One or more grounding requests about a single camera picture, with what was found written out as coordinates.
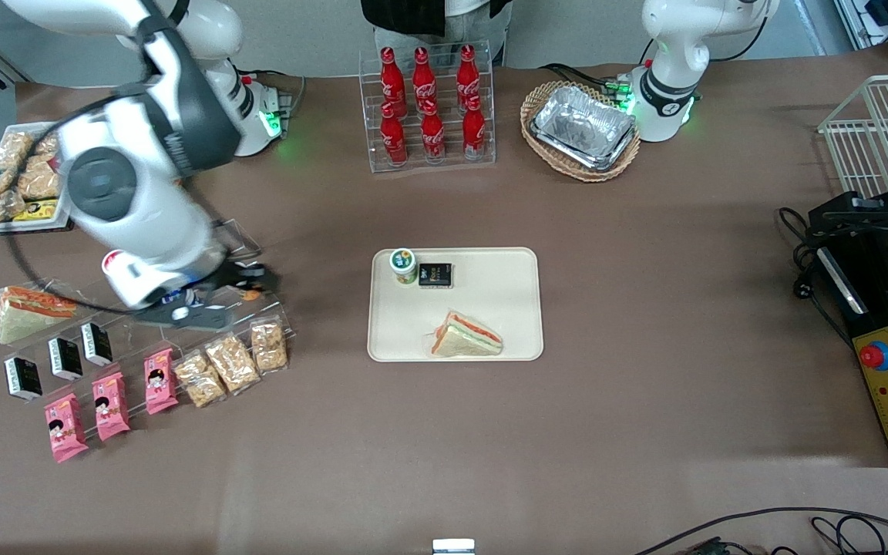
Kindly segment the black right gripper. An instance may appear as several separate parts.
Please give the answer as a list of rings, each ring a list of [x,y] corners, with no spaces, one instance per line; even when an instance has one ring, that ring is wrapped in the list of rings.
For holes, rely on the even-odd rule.
[[[180,311],[222,311],[224,306],[214,303],[221,289],[232,288],[243,301],[253,301],[269,292],[269,288],[261,282],[279,281],[281,281],[281,277],[265,264],[225,262],[207,277],[184,285],[177,295],[178,309]]]

